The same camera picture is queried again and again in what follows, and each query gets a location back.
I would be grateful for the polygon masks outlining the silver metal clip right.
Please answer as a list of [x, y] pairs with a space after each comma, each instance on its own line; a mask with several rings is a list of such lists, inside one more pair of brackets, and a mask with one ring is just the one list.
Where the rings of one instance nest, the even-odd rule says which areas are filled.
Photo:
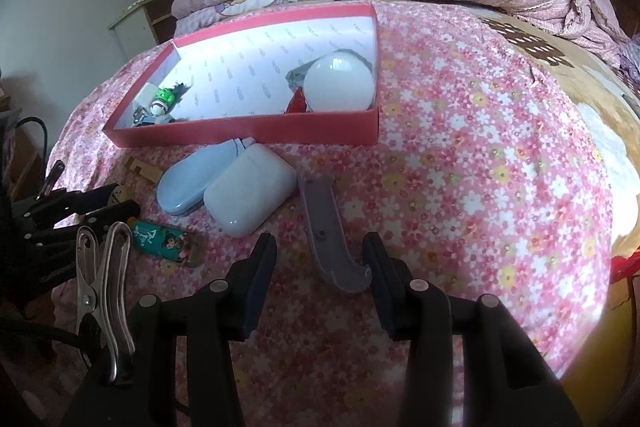
[[76, 334], [80, 353], [88, 365], [102, 365], [112, 383], [122, 376], [125, 361], [136, 351], [126, 309], [131, 246], [131, 230], [122, 221], [108, 228], [103, 241], [85, 225], [76, 235]]

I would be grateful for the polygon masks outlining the light blue oval case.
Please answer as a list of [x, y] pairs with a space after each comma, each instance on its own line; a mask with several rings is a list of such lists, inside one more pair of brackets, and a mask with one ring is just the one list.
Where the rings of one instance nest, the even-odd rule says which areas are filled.
[[157, 182], [160, 209], [171, 216], [183, 216], [201, 206], [206, 188], [254, 143], [253, 138], [231, 139], [202, 147], [176, 162]]

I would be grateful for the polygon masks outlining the red cardboard box tray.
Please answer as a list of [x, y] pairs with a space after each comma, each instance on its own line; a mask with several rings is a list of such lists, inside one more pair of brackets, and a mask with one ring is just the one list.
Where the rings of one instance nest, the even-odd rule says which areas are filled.
[[[209, 144], [232, 138], [262, 143], [373, 145], [378, 141], [378, 20], [368, 2], [307, 4], [228, 20], [175, 38], [134, 81], [104, 124], [119, 147]], [[335, 51], [373, 67], [376, 92], [361, 112], [314, 113], [291, 69]], [[145, 83], [191, 89], [170, 124], [134, 127], [134, 97]]]

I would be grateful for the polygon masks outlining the silver metal clip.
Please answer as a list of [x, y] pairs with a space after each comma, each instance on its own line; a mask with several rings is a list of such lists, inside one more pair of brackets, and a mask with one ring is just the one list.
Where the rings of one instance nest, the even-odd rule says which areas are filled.
[[62, 173], [65, 170], [65, 164], [62, 160], [57, 160], [55, 161], [55, 163], [53, 164], [53, 166], [51, 167], [49, 173], [47, 174], [47, 176], [44, 178], [43, 182], [42, 182], [42, 187], [40, 188], [40, 191], [38, 193], [38, 195], [36, 196], [37, 200], [43, 199], [48, 197], [51, 192], [54, 189], [54, 186], [56, 184], [56, 182], [58, 182], [58, 179], [61, 178]]
[[122, 221], [108, 228], [103, 241], [85, 225], [76, 235], [76, 334], [80, 353], [88, 365], [102, 365], [112, 383], [122, 376], [125, 361], [136, 351], [126, 309], [131, 246], [131, 230]]

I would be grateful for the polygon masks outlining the grey curved plastic hook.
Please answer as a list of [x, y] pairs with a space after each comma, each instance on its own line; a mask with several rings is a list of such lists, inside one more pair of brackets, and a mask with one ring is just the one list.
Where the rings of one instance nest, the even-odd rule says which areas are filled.
[[327, 174], [311, 179], [298, 177], [309, 244], [320, 279], [342, 293], [363, 293], [372, 273], [350, 254], [340, 210], [333, 192], [333, 178]]

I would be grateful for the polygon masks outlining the grey bedside cabinet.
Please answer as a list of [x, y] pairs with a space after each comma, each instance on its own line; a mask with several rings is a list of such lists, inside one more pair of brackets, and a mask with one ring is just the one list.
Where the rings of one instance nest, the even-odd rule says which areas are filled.
[[177, 23], [171, 13], [174, 1], [137, 0], [107, 27], [125, 61], [174, 36]]

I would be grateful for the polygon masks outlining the blue grey tape dispenser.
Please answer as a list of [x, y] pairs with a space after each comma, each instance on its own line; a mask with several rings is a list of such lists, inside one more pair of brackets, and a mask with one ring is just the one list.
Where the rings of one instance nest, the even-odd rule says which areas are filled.
[[132, 125], [134, 127], [152, 126], [152, 124], [170, 124], [175, 118], [170, 114], [154, 116], [145, 107], [137, 106], [134, 110], [134, 119]]

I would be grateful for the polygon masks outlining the wooden puzzle block piece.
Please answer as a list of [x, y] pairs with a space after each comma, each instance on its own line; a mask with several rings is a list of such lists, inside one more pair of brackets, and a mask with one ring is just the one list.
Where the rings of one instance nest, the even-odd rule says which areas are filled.
[[125, 160], [125, 167], [129, 171], [134, 172], [137, 176], [141, 176], [141, 178], [148, 180], [154, 184], [160, 182], [160, 179], [162, 179], [162, 176], [164, 174], [163, 169], [152, 166], [140, 159], [134, 158], [134, 156], [129, 156]]

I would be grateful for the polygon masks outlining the white plastic bottle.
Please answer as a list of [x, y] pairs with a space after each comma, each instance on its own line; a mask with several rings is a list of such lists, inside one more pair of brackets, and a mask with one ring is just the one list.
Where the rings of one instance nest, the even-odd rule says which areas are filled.
[[350, 51], [335, 51], [318, 58], [303, 80], [303, 95], [314, 113], [367, 110], [375, 92], [373, 67]]

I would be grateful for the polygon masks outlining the grey round gear piece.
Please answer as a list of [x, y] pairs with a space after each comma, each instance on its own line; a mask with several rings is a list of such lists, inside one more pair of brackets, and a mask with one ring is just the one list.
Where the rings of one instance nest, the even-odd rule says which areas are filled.
[[309, 69], [311, 69], [311, 66], [314, 65], [315, 62], [317, 62], [317, 60], [312, 60], [302, 65], [298, 65], [286, 73], [285, 80], [292, 92], [303, 87], [307, 72], [309, 72]]

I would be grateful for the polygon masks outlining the white earbuds case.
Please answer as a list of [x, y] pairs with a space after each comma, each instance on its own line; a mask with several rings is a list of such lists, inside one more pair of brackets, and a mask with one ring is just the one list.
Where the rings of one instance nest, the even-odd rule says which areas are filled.
[[297, 173], [262, 144], [252, 144], [204, 192], [216, 225], [232, 237], [255, 232], [295, 191]]

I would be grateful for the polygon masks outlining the purple ruffled pillow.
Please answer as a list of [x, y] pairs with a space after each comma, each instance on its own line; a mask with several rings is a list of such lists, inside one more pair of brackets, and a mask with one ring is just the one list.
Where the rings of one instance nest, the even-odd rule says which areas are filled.
[[639, 95], [640, 48], [638, 35], [620, 46], [620, 70], [629, 82], [630, 89]]

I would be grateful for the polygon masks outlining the beige cube block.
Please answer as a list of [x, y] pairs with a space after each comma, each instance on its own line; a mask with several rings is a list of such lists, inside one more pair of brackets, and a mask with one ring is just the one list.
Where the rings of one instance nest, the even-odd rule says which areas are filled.
[[155, 84], [145, 83], [134, 97], [134, 104], [149, 109], [157, 91], [158, 87]]

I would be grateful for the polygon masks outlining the silver metal clip left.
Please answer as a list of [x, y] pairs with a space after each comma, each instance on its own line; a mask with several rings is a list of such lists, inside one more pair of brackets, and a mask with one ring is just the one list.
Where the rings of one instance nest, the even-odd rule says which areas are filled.
[[55, 161], [55, 163], [53, 164], [53, 166], [51, 167], [49, 173], [47, 174], [47, 176], [44, 178], [43, 182], [42, 182], [42, 187], [40, 188], [40, 191], [38, 193], [38, 195], [36, 196], [37, 200], [43, 199], [48, 197], [51, 192], [54, 189], [54, 186], [56, 184], [56, 182], [58, 182], [58, 179], [61, 178], [62, 173], [65, 170], [65, 164], [62, 160], [57, 160]]

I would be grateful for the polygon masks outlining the green dragon figurine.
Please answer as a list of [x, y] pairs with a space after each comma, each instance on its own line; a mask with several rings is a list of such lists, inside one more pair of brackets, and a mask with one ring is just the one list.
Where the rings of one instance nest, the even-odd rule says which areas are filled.
[[185, 83], [179, 82], [169, 88], [158, 89], [149, 106], [150, 114], [155, 118], [170, 118], [171, 112], [181, 102], [182, 98], [191, 89]]

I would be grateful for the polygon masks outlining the wooden chinese chess piece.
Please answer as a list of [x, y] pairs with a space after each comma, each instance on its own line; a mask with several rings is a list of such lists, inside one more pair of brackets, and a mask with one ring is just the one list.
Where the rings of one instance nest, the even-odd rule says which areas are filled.
[[130, 190], [126, 185], [118, 184], [110, 196], [110, 201], [114, 202], [114, 204], [119, 204], [120, 202], [126, 202], [126, 200], [133, 198], [134, 191]]

